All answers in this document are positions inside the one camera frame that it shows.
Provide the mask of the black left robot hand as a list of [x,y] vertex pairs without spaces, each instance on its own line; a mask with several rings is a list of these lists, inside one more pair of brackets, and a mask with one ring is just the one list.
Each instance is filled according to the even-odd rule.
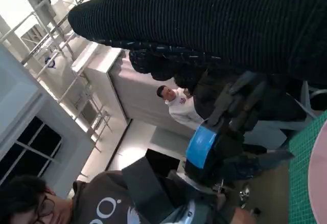
[[245,180],[293,158],[287,150],[266,148],[267,133],[259,144],[245,138],[262,122],[298,117],[295,100],[265,75],[245,72],[212,85],[200,82],[194,99],[204,116],[186,150],[184,170],[194,182],[210,187],[219,180]]

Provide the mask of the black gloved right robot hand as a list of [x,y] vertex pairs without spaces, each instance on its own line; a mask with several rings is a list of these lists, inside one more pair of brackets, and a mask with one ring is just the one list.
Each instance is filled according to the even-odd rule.
[[326,0],[89,0],[67,19],[89,41],[160,56],[147,73],[177,61],[326,84]]

